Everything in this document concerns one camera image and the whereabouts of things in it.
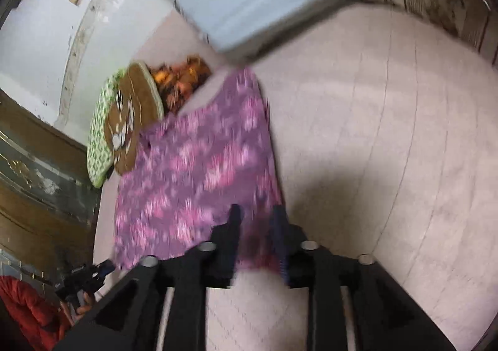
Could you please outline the person's left hand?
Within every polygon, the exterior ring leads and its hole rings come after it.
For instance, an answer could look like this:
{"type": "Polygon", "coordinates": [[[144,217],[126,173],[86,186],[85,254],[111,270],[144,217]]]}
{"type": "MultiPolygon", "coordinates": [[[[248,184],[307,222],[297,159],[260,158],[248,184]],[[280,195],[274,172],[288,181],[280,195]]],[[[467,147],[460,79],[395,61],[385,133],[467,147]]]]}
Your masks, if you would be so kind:
{"type": "Polygon", "coordinates": [[[78,308],[75,308],[71,302],[60,302],[63,313],[72,326],[81,320],[95,305],[95,296],[83,290],[78,292],[76,300],[78,301],[78,308]]]}

